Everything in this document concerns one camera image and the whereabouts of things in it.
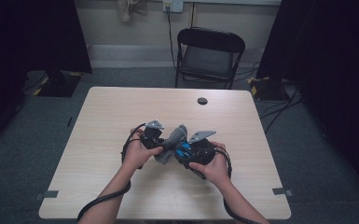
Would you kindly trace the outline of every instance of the white wall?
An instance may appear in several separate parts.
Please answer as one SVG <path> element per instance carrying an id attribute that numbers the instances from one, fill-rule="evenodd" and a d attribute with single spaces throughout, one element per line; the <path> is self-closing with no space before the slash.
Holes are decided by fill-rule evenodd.
<path id="1" fill-rule="evenodd" d="M 88 45 L 157 46 L 169 47 L 169 24 L 162 3 L 147 1 L 147 15 L 131 14 L 131 21 L 124 22 L 117 11 L 114 0 L 76 0 L 77 13 Z M 248 57 L 256 55 L 267 44 L 269 32 L 278 7 L 266 5 L 238 4 L 195 4 L 191 17 L 192 3 L 184 3 L 183 13 L 171 14 L 173 45 L 181 29 L 193 25 L 226 30 L 241 36 L 246 43 Z"/>

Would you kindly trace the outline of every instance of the chair backrest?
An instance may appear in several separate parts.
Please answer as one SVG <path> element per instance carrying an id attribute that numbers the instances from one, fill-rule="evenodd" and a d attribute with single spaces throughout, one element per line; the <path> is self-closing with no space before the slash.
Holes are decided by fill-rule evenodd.
<path id="1" fill-rule="evenodd" d="M 179 48 L 180 44 L 184 44 L 240 54 L 245 50 L 245 42 L 238 35 L 200 27 L 191 27 L 180 31 L 177 41 Z"/>

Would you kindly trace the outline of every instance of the chair seat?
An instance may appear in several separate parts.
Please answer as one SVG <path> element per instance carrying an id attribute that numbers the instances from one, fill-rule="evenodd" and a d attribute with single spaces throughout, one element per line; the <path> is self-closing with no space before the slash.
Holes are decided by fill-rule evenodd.
<path id="1" fill-rule="evenodd" d="M 188 46 L 181 72 L 230 78 L 233 53 Z"/>

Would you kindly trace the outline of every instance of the person's right hand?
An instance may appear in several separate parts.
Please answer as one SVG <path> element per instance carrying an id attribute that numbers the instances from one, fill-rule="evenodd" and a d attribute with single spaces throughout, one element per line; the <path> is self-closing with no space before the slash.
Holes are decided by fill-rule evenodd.
<path id="1" fill-rule="evenodd" d="M 217 143 L 211 141 L 211 143 L 216 146 L 217 150 L 226 150 L 226 146 L 222 143 Z M 189 166 L 195 170 L 202 172 L 206 179 L 211 181 L 218 188 L 220 185 L 229 182 L 228 177 L 228 165 L 226 158 L 220 154 L 216 153 L 214 159 L 207 165 L 202 165 L 196 162 L 191 162 Z"/>

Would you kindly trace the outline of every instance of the grey carpet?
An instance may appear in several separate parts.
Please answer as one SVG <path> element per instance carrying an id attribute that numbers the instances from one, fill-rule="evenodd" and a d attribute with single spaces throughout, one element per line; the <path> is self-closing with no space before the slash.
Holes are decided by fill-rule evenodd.
<path id="1" fill-rule="evenodd" d="M 76 223 L 41 219 L 41 201 L 34 200 L 34 196 L 48 189 L 91 87 L 172 88 L 174 84 L 172 68 L 98 68 L 93 73 L 81 78 L 72 98 L 27 95 L 20 112 L 0 133 L 0 223 Z M 32 86 L 42 75 L 31 73 L 26 86 Z M 179 86 L 223 88 L 222 84 L 189 81 L 181 81 Z M 246 80 L 240 80 L 233 89 L 249 87 Z M 270 108 L 275 102 L 255 105 L 260 114 L 282 107 Z M 262 119 L 265 129 L 273 117 Z M 359 223 L 359 178 L 325 141 L 317 119 L 304 104 L 285 109 L 270 127 L 267 138 L 283 186 L 295 193 L 288 197 L 292 217 L 272 223 Z"/>

